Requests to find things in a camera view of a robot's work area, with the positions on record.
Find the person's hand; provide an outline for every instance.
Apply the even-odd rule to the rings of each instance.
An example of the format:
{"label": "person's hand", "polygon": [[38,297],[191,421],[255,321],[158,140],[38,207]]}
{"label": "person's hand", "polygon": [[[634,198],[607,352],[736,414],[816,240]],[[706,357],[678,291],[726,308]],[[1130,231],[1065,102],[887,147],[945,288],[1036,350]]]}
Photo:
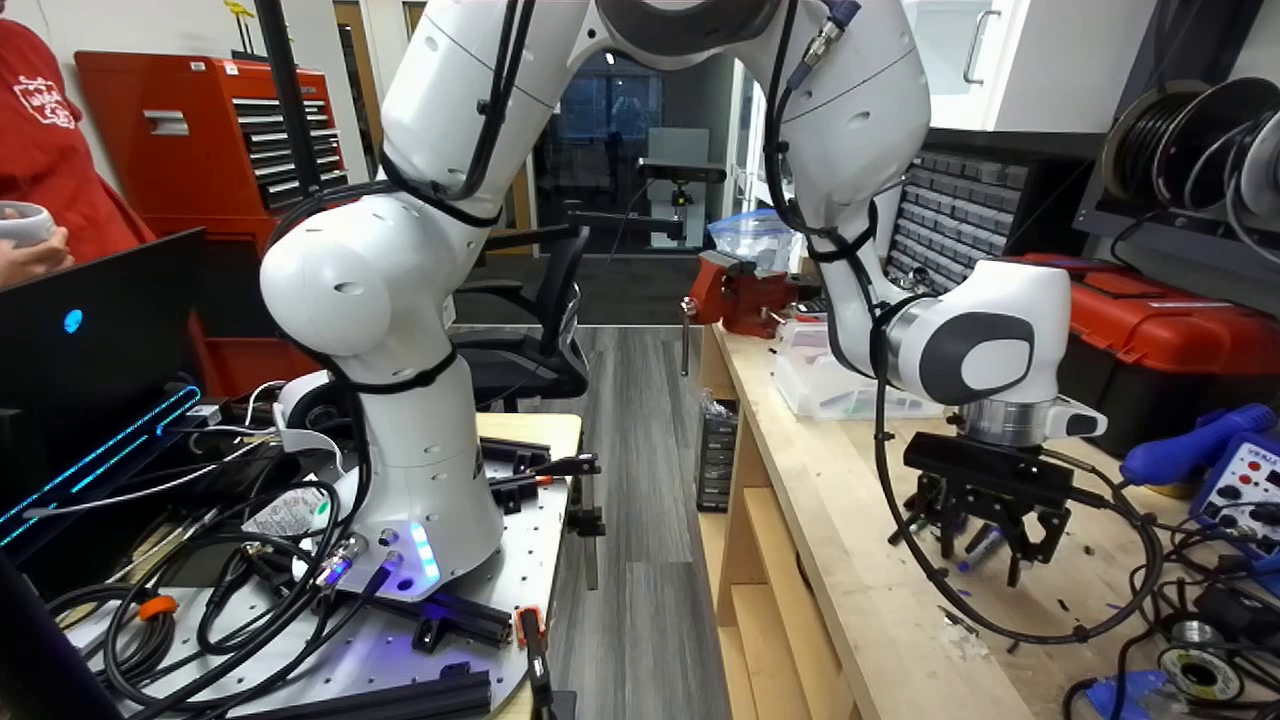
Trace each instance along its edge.
{"label": "person's hand", "polygon": [[15,284],[30,284],[68,264],[72,264],[68,228],[55,228],[45,246],[27,246],[27,247],[15,247],[0,238],[0,291]]}

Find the red toolbox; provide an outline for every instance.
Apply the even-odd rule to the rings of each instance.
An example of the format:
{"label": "red toolbox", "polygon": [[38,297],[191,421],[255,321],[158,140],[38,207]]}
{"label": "red toolbox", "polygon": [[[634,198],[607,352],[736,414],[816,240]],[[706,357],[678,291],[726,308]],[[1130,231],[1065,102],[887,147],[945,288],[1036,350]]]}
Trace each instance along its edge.
{"label": "red toolbox", "polygon": [[1204,414],[1280,400],[1280,324],[1118,270],[1078,274],[1060,389],[1107,414],[1097,444],[1124,456]]}

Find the wire coil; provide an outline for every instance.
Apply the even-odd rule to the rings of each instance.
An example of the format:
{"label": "wire coil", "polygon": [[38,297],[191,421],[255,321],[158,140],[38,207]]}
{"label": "wire coil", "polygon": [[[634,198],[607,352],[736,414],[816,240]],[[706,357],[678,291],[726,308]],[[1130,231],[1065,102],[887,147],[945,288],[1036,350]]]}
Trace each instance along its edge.
{"label": "wire coil", "polygon": [[[1215,214],[1232,202],[1245,165],[1277,165],[1277,146],[1259,146],[1277,115],[1280,89],[1254,77],[1148,92],[1104,146],[1104,187],[1134,214]],[[1249,198],[1280,198],[1280,182],[1249,187]]]}

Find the wooden floor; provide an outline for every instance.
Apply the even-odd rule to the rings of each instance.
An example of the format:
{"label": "wooden floor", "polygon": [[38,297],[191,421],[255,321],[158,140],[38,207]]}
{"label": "wooden floor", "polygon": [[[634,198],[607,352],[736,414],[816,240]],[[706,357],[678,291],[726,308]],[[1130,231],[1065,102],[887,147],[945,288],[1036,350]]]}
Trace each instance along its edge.
{"label": "wooden floor", "polygon": [[580,340],[593,393],[575,407],[603,463],[607,537],[597,593],[575,542],[565,550],[552,682],[575,691],[585,720],[718,720],[726,702],[692,528],[700,406],[678,368],[678,328],[597,324]]}

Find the chair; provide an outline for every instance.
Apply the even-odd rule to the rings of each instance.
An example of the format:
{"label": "chair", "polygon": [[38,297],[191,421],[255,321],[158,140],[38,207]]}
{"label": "chair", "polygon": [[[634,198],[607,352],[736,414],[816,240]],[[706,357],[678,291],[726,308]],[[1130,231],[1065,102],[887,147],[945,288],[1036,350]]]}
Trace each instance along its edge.
{"label": "chair", "polygon": [[520,400],[565,400],[587,393],[585,357],[575,345],[575,270],[587,251],[587,228],[535,228],[491,238],[482,247],[549,247],[549,264],[526,291],[520,280],[474,280],[458,297],[495,297],[520,308],[538,328],[526,335],[458,335],[454,352],[472,364],[474,407],[517,414]]}

